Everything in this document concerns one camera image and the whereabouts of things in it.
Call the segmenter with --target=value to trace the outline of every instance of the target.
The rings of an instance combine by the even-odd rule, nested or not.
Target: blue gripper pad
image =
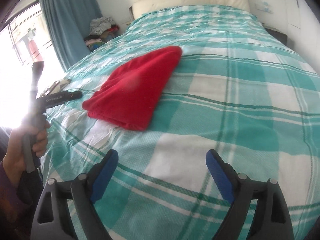
[[[90,201],[95,203],[97,200],[101,199],[113,173],[116,170],[119,161],[119,155],[117,151],[111,150],[112,154],[108,159],[107,163],[101,169],[99,175],[97,176],[96,180],[92,185],[92,195],[90,197]]]
[[[233,196],[232,184],[217,160],[214,158],[211,151],[207,152],[205,162],[213,177],[214,182],[216,183],[221,193],[221,196],[224,200],[227,200],[230,204],[232,204],[235,200],[235,197]]]

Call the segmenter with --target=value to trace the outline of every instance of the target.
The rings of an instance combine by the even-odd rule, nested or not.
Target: folded red garment
[[[82,107],[91,118],[145,130],[181,54],[180,47],[169,46],[128,61],[114,70]]]

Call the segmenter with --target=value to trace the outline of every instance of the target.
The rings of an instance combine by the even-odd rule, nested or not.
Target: person's arm
[[[39,132],[37,128],[28,125],[13,129],[10,134],[7,153],[0,163],[0,209],[10,222],[15,221],[30,205],[30,203],[21,201],[17,196],[17,187],[26,169],[22,152],[22,137],[27,133],[36,135],[37,143],[32,149],[36,152],[37,157],[44,155],[48,143],[46,130]]]

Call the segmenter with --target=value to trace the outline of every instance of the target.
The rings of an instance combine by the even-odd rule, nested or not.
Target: blue curtain
[[[92,19],[101,18],[97,0],[39,0],[51,41],[64,71],[90,51],[84,37]]]

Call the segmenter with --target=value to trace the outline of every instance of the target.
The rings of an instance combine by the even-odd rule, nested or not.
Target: window
[[[0,32],[0,126],[17,127],[27,113],[34,61],[44,61],[39,91],[64,77],[39,3]]]

